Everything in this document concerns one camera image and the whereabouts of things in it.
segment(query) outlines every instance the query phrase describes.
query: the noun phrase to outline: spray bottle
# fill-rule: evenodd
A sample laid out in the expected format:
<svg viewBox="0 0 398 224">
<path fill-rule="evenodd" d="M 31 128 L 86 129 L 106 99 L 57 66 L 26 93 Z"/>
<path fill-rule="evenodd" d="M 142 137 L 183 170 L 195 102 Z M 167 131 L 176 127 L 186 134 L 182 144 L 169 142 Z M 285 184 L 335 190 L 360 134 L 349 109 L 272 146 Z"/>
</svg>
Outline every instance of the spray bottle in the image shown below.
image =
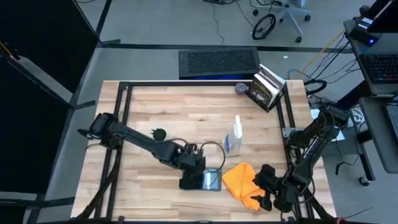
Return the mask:
<svg viewBox="0 0 398 224">
<path fill-rule="evenodd" d="M 226 156 L 238 156 L 242 145 L 242 125 L 239 115 L 235 115 L 235 123 L 233 129 L 224 138 L 224 149 Z"/>
</svg>

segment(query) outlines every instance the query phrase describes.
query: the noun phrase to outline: orange cloth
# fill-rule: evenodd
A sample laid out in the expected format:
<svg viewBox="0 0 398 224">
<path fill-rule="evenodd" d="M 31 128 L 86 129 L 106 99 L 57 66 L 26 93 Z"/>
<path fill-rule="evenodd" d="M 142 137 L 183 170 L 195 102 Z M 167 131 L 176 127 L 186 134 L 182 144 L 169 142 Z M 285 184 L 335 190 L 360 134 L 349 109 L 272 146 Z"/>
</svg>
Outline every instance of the orange cloth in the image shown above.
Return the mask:
<svg viewBox="0 0 398 224">
<path fill-rule="evenodd" d="M 253 167 L 243 162 L 225 173 L 223 182 L 234 198 L 241 200 L 247 208 L 257 211 L 260 204 L 250 197 L 264 196 L 266 192 L 253 183 L 255 174 Z"/>
</svg>

